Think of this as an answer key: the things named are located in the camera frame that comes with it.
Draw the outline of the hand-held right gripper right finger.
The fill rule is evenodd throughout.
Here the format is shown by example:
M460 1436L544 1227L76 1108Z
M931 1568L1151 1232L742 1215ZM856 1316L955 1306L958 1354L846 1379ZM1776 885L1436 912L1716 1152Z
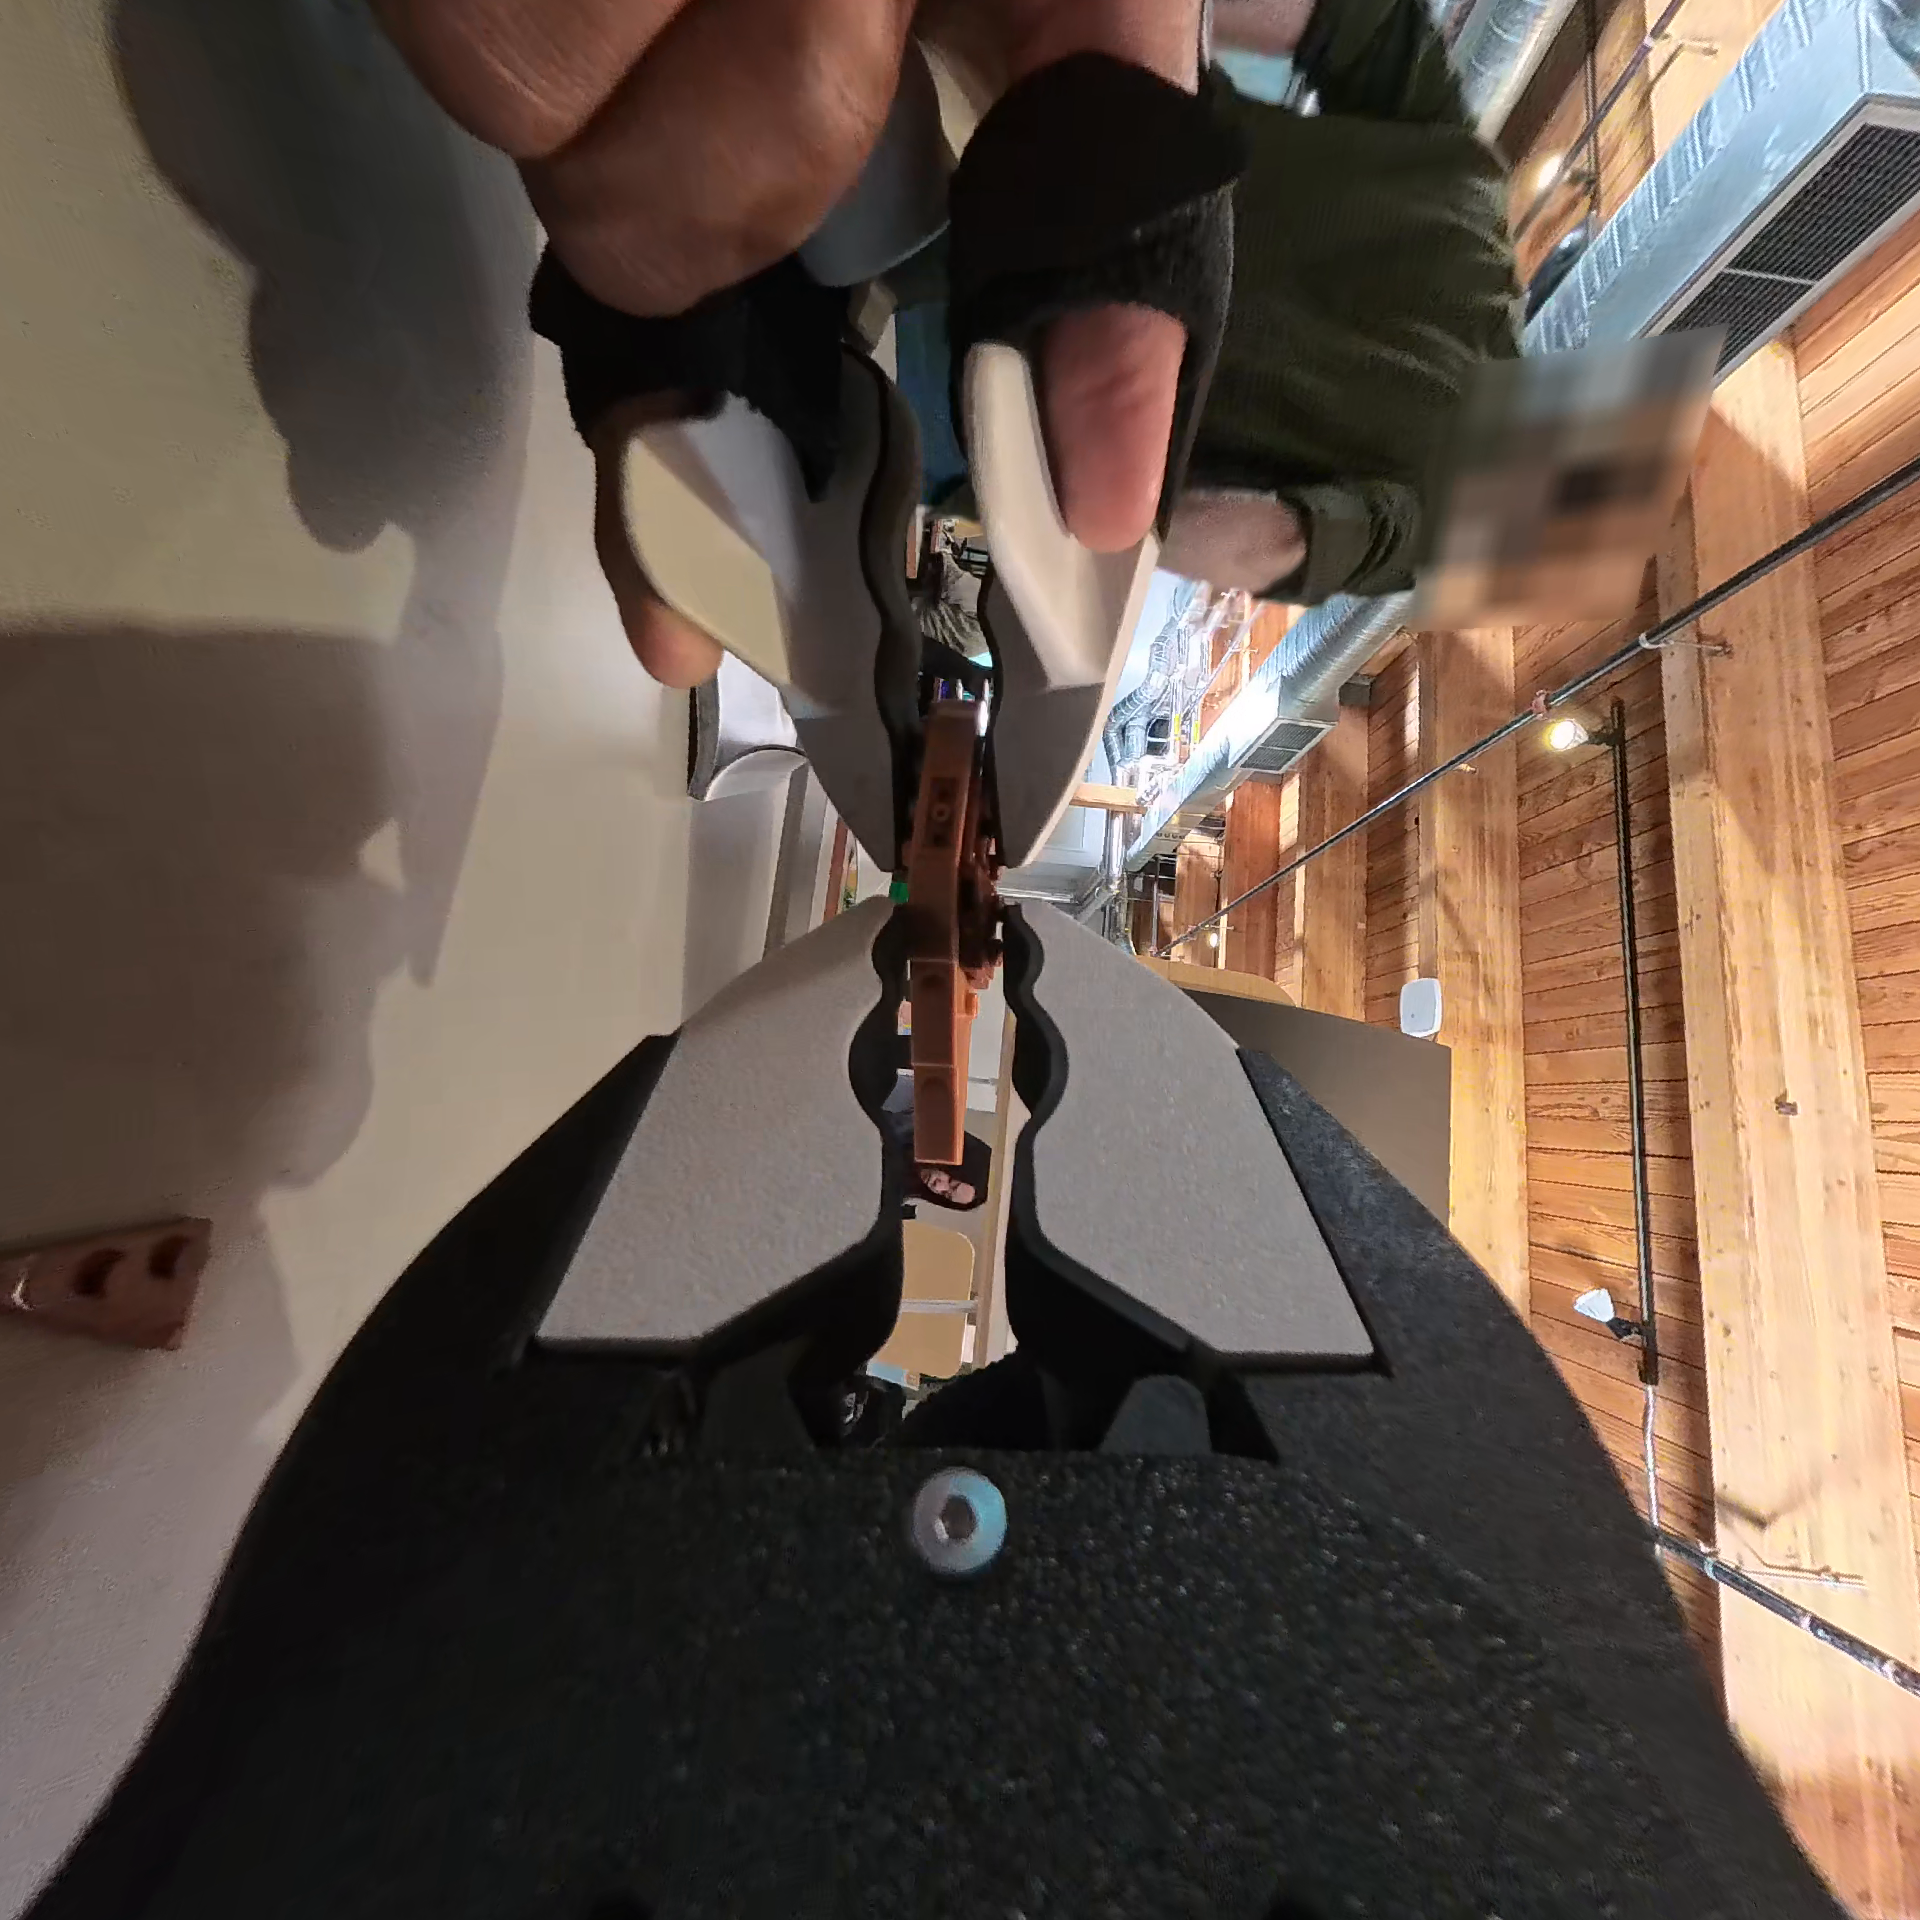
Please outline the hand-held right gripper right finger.
M1232 1037L1052 905L1004 929L1020 1247L1171 1349L1368 1364L1375 1345Z

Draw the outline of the thin black rod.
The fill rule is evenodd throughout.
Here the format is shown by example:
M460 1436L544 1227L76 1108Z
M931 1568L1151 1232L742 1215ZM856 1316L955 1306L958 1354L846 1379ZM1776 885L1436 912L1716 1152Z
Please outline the thin black rod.
M1693 628L1707 612L1724 609L1727 602L1738 600L1754 585L1759 585L1774 571L1810 556L1823 541L1831 541L1836 536L1847 531L1850 527L1858 523L1863 516L1877 512L1880 506L1890 504L1893 499L1901 496L1906 489L1916 487L1918 482L1918 460L1908 460L1903 467L1893 472L1888 477L1880 477L1877 484L1856 491L1832 512L1814 519L1810 529L1789 539L1772 547L1758 560L1744 565L1730 578L1716 583L1711 591L1699 594L1693 602L1680 607L1680 610L1670 612L1668 617L1660 619L1650 628L1636 634L1631 641L1615 647L1610 657L1603 657L1595 666L1591 666L1584 675L1557 687L1557 689L1541 689L1532 697L1532 701L1510 714L1501 720L1499 727L1492 732L1474 738L1462 751L1453 753L1451 756L1437 762L1426 772L1407 779L1404 787L1391 789L1379 805L1366 808L1356 820L1332 831L1319 844L1311 844L1296 852L1291 860L1280 865L1272 873L1256 881L1252 887L1240 892L1239 896L1223 904L1213 914L1179 929L1158 946L1155 946L1147 955L1149 957L1171 957L1172 952L1181 944L1189 944L1212 929L1226 923L1235 911L1248 905L1251 900L1269 895L1275 890L1285 877L1307 869L1315 865L1316 858L1340 848L1342 844L1350 842L1352 836L1364 836L1382 817L1391 815L1407 801L1422 796L1431 785L1437 785L1453 772L1471 769L1483 755L1499 747L1509 738L1524 733L1541 724L1549 714L1559 714L1563 708L1576 707L1598 684L1612 679L1615 673L1636 666L1644 657L1670 651L1683 632Z

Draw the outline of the brown wedge brick plate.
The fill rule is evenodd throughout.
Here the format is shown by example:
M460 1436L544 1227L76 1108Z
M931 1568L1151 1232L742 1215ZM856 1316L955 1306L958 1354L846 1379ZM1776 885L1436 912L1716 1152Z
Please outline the brown wedge brick plate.
M208 1263L211 1220L37 1240L3 1250L3 1313L111 1347L180 1347Z

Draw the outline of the light grey desk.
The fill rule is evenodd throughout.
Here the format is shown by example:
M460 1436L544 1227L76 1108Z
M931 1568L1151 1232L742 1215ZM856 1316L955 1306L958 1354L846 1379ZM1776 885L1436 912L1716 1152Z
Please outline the light grey desk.
M4 1319L4 1915L398 1274L762 961L539 237L366 4L4 4L4 1244L211 1220L183 1347Z

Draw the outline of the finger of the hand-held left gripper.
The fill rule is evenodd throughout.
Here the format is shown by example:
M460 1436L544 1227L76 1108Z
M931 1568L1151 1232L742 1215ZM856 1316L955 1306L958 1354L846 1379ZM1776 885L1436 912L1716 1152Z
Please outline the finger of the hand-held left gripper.
M1092 760L1132 621L1110 625L1094 643L1092 666L1074 663L1053 684L1007 592L982 592L979 615L991 651L987 760L998 861L1020 869L1048 840Z
M838 372L831 480L799 527L787 708L830 805L888 873L922 763L922 628L904 577L922 436L891 378L863 353L840 353Z

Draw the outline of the silver ventilation duct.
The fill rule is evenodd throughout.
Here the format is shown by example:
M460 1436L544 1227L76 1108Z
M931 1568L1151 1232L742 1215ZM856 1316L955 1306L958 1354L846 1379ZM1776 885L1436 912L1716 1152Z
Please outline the silver ventilation duct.
M1716 379L1776 341L1918 203L1918 4L1784 2L1527 321L1527 353L1722 330ZM1402 626L1342 594L1259 663L1141 818L1141 873L1251 777L1283 777Z

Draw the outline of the black vertical rod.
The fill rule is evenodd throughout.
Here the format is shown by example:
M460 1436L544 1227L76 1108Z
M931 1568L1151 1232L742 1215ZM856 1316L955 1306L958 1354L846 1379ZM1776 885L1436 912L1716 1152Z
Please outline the black vertical rod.
M1628 796L1626 701L1613 697L1599 744L1610 755L1615 818L1615 905L1622 976L1626 1116L1628 1165L1634 1210L1634 1268L1638 1288L1638 1379L1645 1388L1662 1381L1658 1280L1652 1274L1652 1227L1647 1189L1647 1116L1644 1074L1644 1011L1636 914L1636 865L1631 851L1631 810Z

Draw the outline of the person's left forearm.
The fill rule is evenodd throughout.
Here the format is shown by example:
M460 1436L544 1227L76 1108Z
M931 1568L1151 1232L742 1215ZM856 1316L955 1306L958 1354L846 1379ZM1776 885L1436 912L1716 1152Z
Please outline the person's left forearm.
M1246 141L1232 307L1166 569L1315 609L1405 592L1428 560L1467 399L1520 353L1507 173L1420 2L1213 4Z

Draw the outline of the person's left hand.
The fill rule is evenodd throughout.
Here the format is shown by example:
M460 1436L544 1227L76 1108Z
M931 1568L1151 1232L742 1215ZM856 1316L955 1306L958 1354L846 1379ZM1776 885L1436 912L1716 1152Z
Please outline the person's left hand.
M856 180L907 42L948 48L987 96L1074 56L1196 89L1219 33L1291 56L1315 4L1196 2L399 2L386 35L451 116L516 161L551 251L603 304L671 317L808 241ZM1184 330L1160 311L1068 311L1039 339L1038 399L1071 537L1114 553L1155 531ZM723 649L599 536L621 626L667 689ZM1163 560L1212 585L1287 583L1306 529L1270 495L1192 489Z

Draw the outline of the orange toy brick model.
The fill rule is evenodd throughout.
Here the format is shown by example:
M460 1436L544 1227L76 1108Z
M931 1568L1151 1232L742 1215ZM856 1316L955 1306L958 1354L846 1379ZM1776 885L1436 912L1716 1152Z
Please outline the orange toy brick model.
M954 1168L964 1157L976 1000L1000 961L1000 858L982 714L976 701L938 701L927 711L904 848L915 1159L927 1168Z

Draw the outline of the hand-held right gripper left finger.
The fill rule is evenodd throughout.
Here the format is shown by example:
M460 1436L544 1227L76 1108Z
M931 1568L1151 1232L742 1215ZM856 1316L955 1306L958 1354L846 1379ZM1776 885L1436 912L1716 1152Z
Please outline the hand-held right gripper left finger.
M904 938L863 900L671 1037L539 1323L554 1349L695 1354L811 1336L863 1360L903 1299Z

